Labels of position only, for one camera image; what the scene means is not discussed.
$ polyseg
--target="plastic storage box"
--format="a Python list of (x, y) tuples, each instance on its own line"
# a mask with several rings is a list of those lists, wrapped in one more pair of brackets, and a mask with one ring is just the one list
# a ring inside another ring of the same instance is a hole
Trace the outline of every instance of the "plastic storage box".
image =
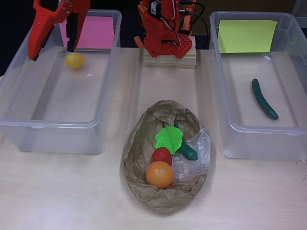
[[(270, 53), (221, 54), (221, 20), (274, 20)], [(307, 160), (307, 40), (287, 13), (214, 12), (211, 43), (218, 76), (211, 79), (217, 104), (222, 151), (229, 158)], [(257, 78), (261, 91), (279, 115), (269, 119), (251, 91)]]
[(81, 70), (63, 64), (66, 48), (55, 25), (36, 62), (27, 55), (25, 38), (0, 83), (0, 129), (23, 151), (100, 153), (108, 134), (118, 80), (121, 14), (112, 17), (111, 49), (83, 49)]

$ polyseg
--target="wooden base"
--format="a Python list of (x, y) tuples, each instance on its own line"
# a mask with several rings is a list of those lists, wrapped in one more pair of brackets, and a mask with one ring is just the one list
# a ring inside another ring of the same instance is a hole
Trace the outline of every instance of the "wooden base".
[(148, 51), (144, 50), (144, 61), (146, 67), (172, 67), (178, 69), (195, 69), (196, 68), (196, 48), (195, 38), (189, 37), (192, 41), (192, 48), (182, 58), (177, 59), (174, 55), (159, 55), (153, 58)]

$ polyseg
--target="red strawberry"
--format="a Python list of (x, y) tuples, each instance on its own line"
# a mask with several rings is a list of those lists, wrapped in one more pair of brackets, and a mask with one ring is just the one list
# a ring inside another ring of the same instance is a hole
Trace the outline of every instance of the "red strawberry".
[(164, 162), (168, 163), (170, 166), (172, 166), (172, 164), (173, 164), (172, 155), (168, 151), (168, 149), (165, 148), (165, 147), (157, 148), (153, 153), (152, 159), (153, 159), (153, 162), (164, 161)]

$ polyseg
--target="cucumber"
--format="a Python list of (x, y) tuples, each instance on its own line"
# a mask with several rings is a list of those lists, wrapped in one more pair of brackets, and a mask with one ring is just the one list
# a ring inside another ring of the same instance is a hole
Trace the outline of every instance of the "cucumber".
[(266, 116), (272, 120), (277, 120), (279, 118), (278, 114), (273, 110), (269, 103), (265, 100), (262, 95), (259, 81), (255, 78), (251, 83), (253, 93), (255, 95), (256, 101), (260, 108), (263, 110)]
[(186, 144), (184, 140), (182, 140), (181, 147), (179, 148), (179, 152), (187, 158), (189, 161), (196, 161), (197, 158), (197, 152), (192, 149), (189, 145)]

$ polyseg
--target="table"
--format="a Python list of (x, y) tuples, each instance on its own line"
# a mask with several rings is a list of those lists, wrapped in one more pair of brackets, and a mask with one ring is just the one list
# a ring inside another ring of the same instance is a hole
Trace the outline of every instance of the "table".
[[(221, 153), (209, 78), (216, 74), (213, 53), (201, 51), (196, 70), (144, 69), (140, 57), (139, 49), (121, 49), (111, 129), (101, 154), (20, 152), (0, 135), (0, 229), (305, 229), (307, 162), (230, 160)], [(187, 93), (198, 87), (203, 91)], [(199, 116), (213, 146), (202, 190), (179, 212), (161, 216), (130, 192), (121, 155), (141, 114), (166, 97)]]

